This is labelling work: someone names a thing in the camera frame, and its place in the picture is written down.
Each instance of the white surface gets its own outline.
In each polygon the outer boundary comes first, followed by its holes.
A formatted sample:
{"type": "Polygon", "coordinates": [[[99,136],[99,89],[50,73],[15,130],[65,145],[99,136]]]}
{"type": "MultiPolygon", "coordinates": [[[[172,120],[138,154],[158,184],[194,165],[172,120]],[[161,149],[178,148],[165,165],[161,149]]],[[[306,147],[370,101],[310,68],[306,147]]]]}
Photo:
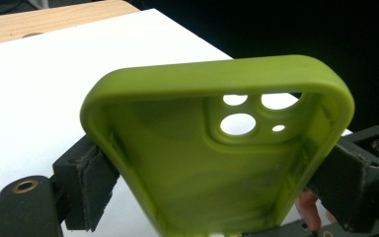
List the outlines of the white surface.
{"type": "MultiPolygon", "coordinates": [[[[52,163],[83,136],[80,107],[105,74],[229,58],[156,10],[1,43],[0,190],[26,176],[51,176],[52,163]]],[[[94,234],[64,234],[157,236],[123,180],[94,234]]]]}

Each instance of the phone case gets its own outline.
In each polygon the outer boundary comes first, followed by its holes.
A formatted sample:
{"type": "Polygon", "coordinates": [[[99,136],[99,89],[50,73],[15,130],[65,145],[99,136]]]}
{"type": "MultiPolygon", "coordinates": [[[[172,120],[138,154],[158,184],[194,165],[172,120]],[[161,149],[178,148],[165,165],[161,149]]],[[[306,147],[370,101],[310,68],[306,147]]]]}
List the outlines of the phone case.
{"type": "Polygon", "coordinates": [[[201,237],[279,225],[352,115],[334,71],[288,55],[119,69],[81,122],[163,236],[201,237]]]}

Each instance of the finger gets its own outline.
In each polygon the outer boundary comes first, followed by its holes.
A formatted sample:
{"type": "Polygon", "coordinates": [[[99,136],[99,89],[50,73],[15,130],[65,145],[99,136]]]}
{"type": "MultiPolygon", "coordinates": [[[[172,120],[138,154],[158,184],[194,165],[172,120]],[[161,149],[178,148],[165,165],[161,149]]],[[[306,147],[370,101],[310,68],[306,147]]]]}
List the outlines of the finger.
{"type": "Polygon", "coordinates": [[[297,202],[295,203],[298,212],[304,218],[309,226],[309,229],[312,231],[319,230],[322,225],[318,208],[316,206],[317,200],[318,197],[311,191],[305,191],[299,196],[297,202]]]}

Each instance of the wooden table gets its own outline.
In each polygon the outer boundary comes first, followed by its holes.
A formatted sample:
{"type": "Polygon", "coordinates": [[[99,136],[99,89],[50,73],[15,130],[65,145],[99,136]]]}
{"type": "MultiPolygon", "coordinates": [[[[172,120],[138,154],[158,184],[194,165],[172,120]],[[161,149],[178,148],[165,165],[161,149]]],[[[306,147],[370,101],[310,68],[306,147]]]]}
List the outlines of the wooden table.
{"type": "Polygon", "coordinates": [[[0,16],[0,42],[117,17],[139,10],[127,2],[106,0],[0,16]]]}

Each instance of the silicone phone case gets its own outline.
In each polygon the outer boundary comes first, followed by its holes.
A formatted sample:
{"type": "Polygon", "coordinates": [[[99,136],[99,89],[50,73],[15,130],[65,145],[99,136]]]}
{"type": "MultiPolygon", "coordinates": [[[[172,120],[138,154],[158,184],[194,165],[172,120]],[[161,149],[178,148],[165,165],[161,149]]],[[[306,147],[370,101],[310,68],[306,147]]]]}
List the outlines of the silicone phone case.
{"type": "Polygon", "coordinates": [[[120,69],[88,94],[81,122],[162,235],[238,236],[282,222],[352,114],[334,71],[288,55],[120,69]],[[274,110],[271,93],[301,97],[274,110]],[[224,131],[231,115],[251,130],[224,131]]]}

